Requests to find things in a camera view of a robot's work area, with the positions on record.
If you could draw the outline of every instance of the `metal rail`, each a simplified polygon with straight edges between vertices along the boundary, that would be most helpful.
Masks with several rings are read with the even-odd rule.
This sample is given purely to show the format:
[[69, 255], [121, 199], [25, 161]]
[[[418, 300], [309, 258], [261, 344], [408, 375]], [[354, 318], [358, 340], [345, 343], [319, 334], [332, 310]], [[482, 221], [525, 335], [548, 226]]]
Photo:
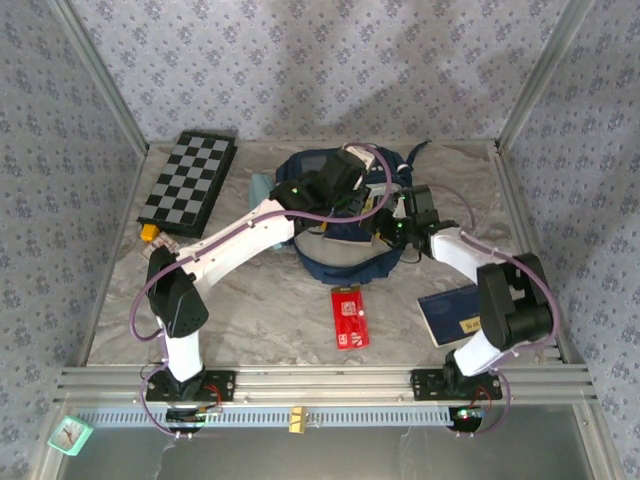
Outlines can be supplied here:
[[[409, 382], [411, 370], [419, 368], [414, 366], [219, 368], [238, 372], [234, 401], [228, 404], [234, 407], [465, 404], [461, 401], [414, 401]], [[585, 365], [509, 366], [502, 371], [511, 385], [514, 404], [584, 405], [597, 402]], [[139, 366], [67, 368], [60, 377], [54, 402], [83, 407], [130, 406], [137, 402], [139, 373]]]

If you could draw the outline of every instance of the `chessboard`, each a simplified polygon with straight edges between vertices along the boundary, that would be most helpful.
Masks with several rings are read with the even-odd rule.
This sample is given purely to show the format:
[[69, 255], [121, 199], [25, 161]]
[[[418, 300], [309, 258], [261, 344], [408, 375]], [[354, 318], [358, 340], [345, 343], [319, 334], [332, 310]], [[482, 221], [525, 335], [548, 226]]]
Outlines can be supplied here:
[[200, 238], [237, 147], [233, 137], [184, 132], [151, 190], [138, 222]]

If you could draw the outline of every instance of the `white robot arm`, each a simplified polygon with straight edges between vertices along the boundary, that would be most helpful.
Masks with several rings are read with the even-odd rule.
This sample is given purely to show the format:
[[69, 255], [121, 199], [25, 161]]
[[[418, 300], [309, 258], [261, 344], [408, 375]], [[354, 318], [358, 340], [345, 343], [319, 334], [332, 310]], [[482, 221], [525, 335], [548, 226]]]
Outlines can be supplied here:
[[[164, 330], [168, 370], [175, 382], [186, 384], [204, 369], [198, 330], [206, 322], [208, 312], [201, 298], [234, 268], [312, 225], [287, 213], [303, 210], [326, 215], [332, 211], [336, 191], [341, 199], [362, 191], [362, 175], [371, 168], [373, 157], [353, 148], [348, 153], [353, 157], [347, 155], [349, 161], [357, 158], [356, 163], [360, 162], [357, 175], [342, 169], [344, 164], [336, 161], [326, 167], [339, 170], [336, 175], [320, 172], [324, 175], [322, 185], [285, 182], [274, 190], [270, 199], [243, 218], [205, 240], [181, 248], [177, 256], [163, 248], [153, 253], [148, 278], [172, 262], [194, 259], [158, 281], [148, 293], [152, 310]], [[502, 262], [496, 264], [493, 255], [482, 253], [465, 242], [454, 222], [441, 222], [428, 187], [402, 190], [395, 194], [391, 204], [383, 203], [375, 215], [361, 222], [363, 228], [395, 248], [412, 244], [479, 286], [482, 329], [453, 352], [453, 359], [448, 358], [444, 368], [449, 370], [452, 381], [486, 372], [514, 346], [536, 341], [551, 332], [552, 319], [544, 296], [515, 267]], [[308, 208], [309, 204], [313, 204], [313, 208]], [[323, 204], [324, 210], [318, 208], [319, 204]], [[526, 254], [518, 258], [543, 277], [537, 257]], [[512, 300], [510, 287], [524, 289], [525, 298]]]

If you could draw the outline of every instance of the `blue passport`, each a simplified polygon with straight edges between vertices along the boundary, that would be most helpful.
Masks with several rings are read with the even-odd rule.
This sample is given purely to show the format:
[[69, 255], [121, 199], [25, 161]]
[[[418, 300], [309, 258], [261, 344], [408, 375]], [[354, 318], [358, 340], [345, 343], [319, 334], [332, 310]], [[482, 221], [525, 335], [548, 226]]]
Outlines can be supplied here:
[[480, 330], [480, 299], [476, 285], [421, 297], [418, 306], [436, 347], [459, 342]]

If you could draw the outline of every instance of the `blue floral wallpaper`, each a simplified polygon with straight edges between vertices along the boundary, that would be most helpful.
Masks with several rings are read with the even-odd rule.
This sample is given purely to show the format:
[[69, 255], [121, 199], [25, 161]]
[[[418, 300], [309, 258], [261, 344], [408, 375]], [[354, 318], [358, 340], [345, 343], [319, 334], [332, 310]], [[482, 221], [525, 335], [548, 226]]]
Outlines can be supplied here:
[[137, 160], [44, 0], [0, 2], [0, 478], [27, 475]]
[[565, 0], [72, 0], [148, 141], [495, 138]]
[[597, 0], [512, 148], [547, 277], [640, 478], [640, 4]]

